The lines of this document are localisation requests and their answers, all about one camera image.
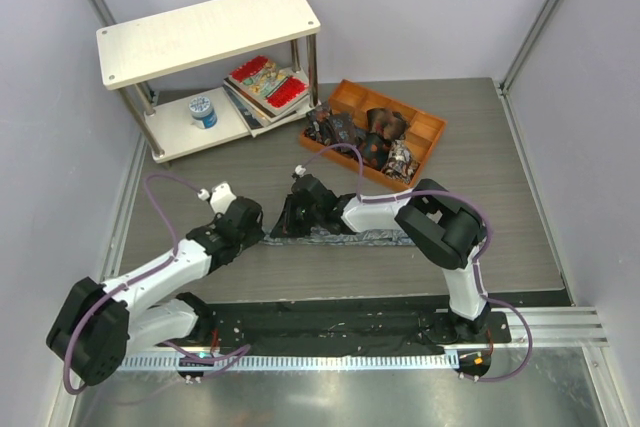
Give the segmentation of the grey floral tie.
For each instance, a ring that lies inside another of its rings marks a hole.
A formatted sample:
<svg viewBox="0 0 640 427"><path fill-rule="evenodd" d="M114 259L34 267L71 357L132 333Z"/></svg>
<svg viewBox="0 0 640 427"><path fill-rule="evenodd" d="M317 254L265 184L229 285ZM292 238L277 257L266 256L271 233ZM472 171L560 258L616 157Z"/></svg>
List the grey floral tie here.
<svg viewBox="0 0 640 427"><path fill-rule="evenodd" d="M365 247L412 247L413 240L401 230L368 230L356 234L331 234L314 227L307 236L276 238L266 234L262 243L269 246L320 245L320 246L365 246Z"/></svg>

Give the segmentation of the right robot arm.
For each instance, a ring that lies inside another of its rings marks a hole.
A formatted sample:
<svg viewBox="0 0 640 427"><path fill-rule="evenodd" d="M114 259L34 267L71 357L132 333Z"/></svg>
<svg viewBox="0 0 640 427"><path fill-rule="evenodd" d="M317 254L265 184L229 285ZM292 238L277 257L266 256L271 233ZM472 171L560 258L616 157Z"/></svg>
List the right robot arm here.
<svg viewBox="0 0 640 427"><path fill-rule="evenodd" d="M486 332L491 307L475 266L488 227L477 209L432 179L394 195L338 196L316 177L299 176L269 237L340 244L373 240L377 234L410 240L443 270L457 338L472 342Z"/></svg>

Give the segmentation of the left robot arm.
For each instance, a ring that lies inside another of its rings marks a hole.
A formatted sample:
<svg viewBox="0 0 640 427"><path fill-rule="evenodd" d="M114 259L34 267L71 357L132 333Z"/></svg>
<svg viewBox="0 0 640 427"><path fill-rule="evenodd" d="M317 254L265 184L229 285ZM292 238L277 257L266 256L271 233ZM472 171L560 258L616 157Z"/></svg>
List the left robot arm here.
<svg viewBox="0 0 640 427"><path fill-rule="evenodd" d="M264 236L259 203L236 197L170 251L120 277L89 277L70 289L46 337L63 362L63 383L77 395L105 381L124 358L158 343L205 344L213 332L206 306L192 294L161 300L183 285L233 262Z"/></svg>

